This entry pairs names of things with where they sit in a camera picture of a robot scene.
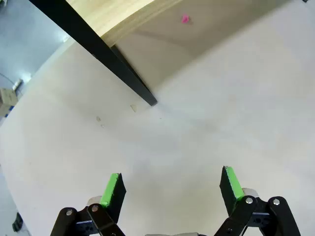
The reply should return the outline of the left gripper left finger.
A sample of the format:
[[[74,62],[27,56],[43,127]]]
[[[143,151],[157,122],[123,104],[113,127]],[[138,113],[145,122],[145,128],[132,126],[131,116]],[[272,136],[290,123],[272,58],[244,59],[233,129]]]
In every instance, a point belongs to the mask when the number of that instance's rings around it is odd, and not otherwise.
[[[123,236],[118,220],[126,194],[121,173],[113,173],[100,200],[81,211],[73,207],[60,210],[52,236]]]

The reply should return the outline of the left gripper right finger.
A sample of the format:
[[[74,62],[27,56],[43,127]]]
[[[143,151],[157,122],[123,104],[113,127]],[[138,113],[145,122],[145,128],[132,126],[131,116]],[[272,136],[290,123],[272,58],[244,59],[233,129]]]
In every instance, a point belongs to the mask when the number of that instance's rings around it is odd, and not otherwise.
[[[299,236],[300,231],[285,198],[260,199],[257,192],[242,188],[232,167],[223,166],[220,190],[228,217],[217,236],[243,236],[247,228],[259,228],[264,236]]]

